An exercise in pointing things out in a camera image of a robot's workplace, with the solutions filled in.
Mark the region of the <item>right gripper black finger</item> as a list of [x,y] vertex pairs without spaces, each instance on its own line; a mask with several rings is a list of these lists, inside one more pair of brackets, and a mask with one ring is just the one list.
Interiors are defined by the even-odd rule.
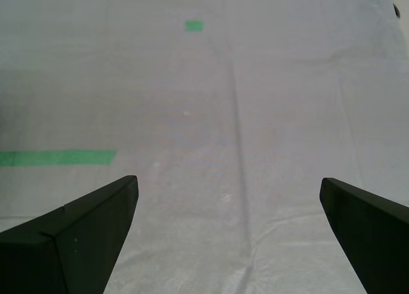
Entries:
[[138,196],[128,175],[1,232],[1,293],[103,293]]
[[408,207],[324,178],[320,202],[367,293],[408,293]]

